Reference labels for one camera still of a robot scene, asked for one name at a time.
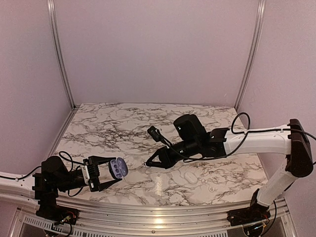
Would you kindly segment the purple earbud charging case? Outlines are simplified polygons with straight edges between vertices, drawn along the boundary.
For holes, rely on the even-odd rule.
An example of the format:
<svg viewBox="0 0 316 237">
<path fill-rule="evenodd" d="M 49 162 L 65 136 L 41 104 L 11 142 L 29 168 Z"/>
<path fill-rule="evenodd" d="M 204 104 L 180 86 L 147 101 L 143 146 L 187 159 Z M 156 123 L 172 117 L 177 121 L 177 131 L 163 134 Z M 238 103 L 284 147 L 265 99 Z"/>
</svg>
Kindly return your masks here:
<svg viewBox="0 0 316 237">
<path fill-rule="evenodd" d="M 122 179 L 128 175 L 128 167 L 123 158 L 116 158 L 110 161 L 109 171 L 114 179 Z"/>
</svg>

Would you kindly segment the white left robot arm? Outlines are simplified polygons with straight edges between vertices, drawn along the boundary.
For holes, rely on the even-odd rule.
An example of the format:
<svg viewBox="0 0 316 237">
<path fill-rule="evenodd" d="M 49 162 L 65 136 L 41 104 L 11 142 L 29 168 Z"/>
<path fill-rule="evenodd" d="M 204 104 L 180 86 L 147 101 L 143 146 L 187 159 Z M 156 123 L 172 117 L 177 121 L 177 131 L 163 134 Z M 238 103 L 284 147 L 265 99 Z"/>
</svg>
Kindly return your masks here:
<svg viewBox="0 0 316 237">
<path fill-rule="evenodd" d="M 68 170 L 62 156 L 51 156 L 43 161 L 40 173 L 33 171 L 28 175 L 0 174 L 0 190 L 4 193 L 22 195 L 37 200 L 55 200 L 59 192 L 89 187 L 91 192 L 101 192 L 122 181 L 128 174 L 123 158 L 104 158 L 90 156 L 76 162 L 78 168 Z M 107 164 L 112 180 L 101 182 L 99 166 Z"/>
</svg>

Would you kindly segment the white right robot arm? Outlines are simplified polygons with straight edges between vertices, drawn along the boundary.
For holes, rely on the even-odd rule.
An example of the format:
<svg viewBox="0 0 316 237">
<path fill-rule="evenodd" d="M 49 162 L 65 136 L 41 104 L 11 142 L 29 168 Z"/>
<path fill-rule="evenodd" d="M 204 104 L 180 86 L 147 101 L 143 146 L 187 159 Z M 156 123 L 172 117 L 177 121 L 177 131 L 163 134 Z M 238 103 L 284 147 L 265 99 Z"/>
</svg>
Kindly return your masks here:
<svg viewBox="0 0 316 237">
<path fill-rule="evenodd" d="M 180 160 L 184 162 L 226 158 L 231 155 L 250 153 L 284 154 L 285 161 L 271 179 L 259 188 L 252 197 L 251 205 L 245 209 L 244 216 L 255 221 L 272 202 L 297 179 L 310 175 L 314 169 L 311 145 L 307 133 L 297 119 L 289 124 L 264 129 L 234 130 L 217 128 L 206 131 L 193 114 L 186 114 L 174 121 L 181 142 L 171 144 L 154 126 L 147 132 L 164 147 L 146 161 L 148 167 L 169 169 Z"/>
</svg>

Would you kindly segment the aluminium front rail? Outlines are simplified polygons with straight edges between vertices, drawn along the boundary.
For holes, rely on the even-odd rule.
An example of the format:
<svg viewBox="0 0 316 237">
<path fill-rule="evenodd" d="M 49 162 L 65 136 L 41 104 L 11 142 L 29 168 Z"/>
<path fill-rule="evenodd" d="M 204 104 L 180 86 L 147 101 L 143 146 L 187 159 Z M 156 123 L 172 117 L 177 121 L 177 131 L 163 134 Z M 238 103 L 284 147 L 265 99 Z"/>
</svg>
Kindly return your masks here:
<svg viewBox="0 0 316 237">
<path fill-rule="evenodd" d="M 253 226 L 231 226 L 228 211 L 248 201 L 201 206 L 145 206 L 93 202 L 60 197 L 59 205 L 79 211 L 76 224 L 55 226 L 35 215 L 35 202 L 17 208 L 10 237 L 243 237 Z"/>
</svg>

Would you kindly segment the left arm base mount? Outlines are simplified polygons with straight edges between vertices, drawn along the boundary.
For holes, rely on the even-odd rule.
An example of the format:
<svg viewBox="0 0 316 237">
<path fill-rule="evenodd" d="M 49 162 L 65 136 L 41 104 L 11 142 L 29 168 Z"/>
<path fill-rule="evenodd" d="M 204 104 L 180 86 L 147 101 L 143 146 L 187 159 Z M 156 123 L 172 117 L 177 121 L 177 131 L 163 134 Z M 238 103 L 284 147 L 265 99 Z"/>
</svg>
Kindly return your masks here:
<svg viewBox="0 0 316 237">
<path fill-rule="evenodd" d="M 41 205 L 36 211 L 36 215 L 54 221 L 56 225 L 64 223 L 75 225 L 79 210 L 59 205 Z"/>
</svg>

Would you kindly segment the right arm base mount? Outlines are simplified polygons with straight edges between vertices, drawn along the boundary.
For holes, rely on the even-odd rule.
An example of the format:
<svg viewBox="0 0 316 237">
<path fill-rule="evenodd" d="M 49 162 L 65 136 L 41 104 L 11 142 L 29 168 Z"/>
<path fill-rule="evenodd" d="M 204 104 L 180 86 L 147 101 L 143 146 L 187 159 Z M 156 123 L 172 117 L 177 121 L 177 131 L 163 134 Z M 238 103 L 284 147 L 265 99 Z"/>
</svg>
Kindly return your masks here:
<svg viewBox="0 0 316 237">
<path fill-rule="evenodd" d="M 231 226 L 244 225 L 270 218 L 268 207 L 253 205 L 246 208 L 230 210 L 227 212 L 227 220 Z"/>
</svg>

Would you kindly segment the right aluminium frame post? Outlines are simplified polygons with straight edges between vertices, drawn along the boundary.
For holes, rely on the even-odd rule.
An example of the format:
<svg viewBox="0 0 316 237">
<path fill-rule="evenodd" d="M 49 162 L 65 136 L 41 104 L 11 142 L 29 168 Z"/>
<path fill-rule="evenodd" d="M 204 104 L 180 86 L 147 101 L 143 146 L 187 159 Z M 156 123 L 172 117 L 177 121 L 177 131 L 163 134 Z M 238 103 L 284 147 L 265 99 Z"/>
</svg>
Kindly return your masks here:
<svg viewBox="0 0 316 237">
<path fill-rule="evenodd" d="M 260 38 L 262 34 L 265 9 L 266 9 L 266 0 L 259 0 L 257 13 L 256 13 L 256 19 L 255 19 L 255 25 L 254 25 L 254 31 L 252 35 L 251 44 L 250 44 L 250 50 L 249 50 L 248 58 L 246 61 L 246 66 L 243 72 L 241 84 L 240 84 L 238 94 L 237 94 L 235 104 L 234 104 L 234 108 L 236 111 L 238 111 L 241 107 L 247 85 L 250 81 L 252 67 L 255 61 L 255 56 L 259 47 Z"/>
</svg>

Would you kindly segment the aluminium frame post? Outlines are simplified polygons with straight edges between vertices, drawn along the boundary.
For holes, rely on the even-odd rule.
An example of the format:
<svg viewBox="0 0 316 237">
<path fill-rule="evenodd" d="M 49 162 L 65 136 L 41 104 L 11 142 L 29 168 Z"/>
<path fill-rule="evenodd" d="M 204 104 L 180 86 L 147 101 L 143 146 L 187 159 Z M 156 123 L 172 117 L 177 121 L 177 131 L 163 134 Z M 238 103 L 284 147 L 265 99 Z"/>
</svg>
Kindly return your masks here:
<svg viewBox="0 0 316 237">
<path fill-rule="evenodd" d="M 254 31 L 252 35 L 251 44 L 250 44 L 250 50 L 249 50 L 248 58 L 246 61 L 246 66 L 243 72 L 241 84 L 240 84 L 238 94 L 237 94 L 235 104 L 234 104 L 234 108 L 236 111 L 238 111 L 241 107 L 247 85 L 250 81 L 252 67 L 255 61 L 255 56 L 259 47 L 260 38 L 262 34 L 265 9 L 266 9 L 266 0 L 259 0 L 257 13 L 256 13 L 256 19 L 255 19 L 255 25 L 254 25 Z"/>
<path fill-rule="evenodd" d="M 62 83 L 64 86 L 64 90 L 66 93 L 69 106 L 71 110 L 74 110 L 76 108 L 76 105 L 75 105 L 75 101 L 71 92 L 71 87 L 70 87 L 70 83 L 69 83 L 69 79 L 68 79 L 68 75 L 66 71 L 66 66 L 65 66 L 65 62 L 64 62 L 64 58 L 62 54 L 62 47 L 61 47 L 60 36 L 59 36 L 59 31 L 58 31 L 56 7 L 55 7 L 54 0 L 47 0 L 47 10 L 48 10 L 48 15 L 49 15 L 50 27 L 52 31 L 54 49 L 56 53 L 59 71 L 61 74 Z"/>
</svg>

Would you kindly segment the left aluminium frame post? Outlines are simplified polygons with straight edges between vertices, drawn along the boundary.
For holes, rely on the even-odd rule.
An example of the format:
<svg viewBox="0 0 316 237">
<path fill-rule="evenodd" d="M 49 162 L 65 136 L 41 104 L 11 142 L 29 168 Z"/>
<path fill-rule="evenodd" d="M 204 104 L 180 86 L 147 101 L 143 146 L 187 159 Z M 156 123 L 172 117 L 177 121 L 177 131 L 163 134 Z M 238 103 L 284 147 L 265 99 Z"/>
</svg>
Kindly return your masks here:
<svg viewBox="0 0 316 237">
<path fill-rule="evenodd" d="M 56 7 L 55 7 L 54 0 L 47 0 L 47 10 L 48 10 L 48 15 L 49 15 L 50 27 L 52 31 L 54 49 L 56 53 L 59 71 L 61 74 L 62 83 L 64 86 L 64 90 L 66 93 L 69 106 L 71 110 L 74 110 L 76 108 L 76 105 L 75 105 L 75 101 L 71 92 L 71 87 L 70 87 L 70 83 L 69 83 L 69 79 L 68 79 L 68 75 L 66 71 L 66 66 L 65 66 L 65 62 L 64 62 L 64 58 L 62 54 L 62 47 L 61 47 L 60 36 L 59 36 L 59 31 L 58 31 Z"/>
</svg>

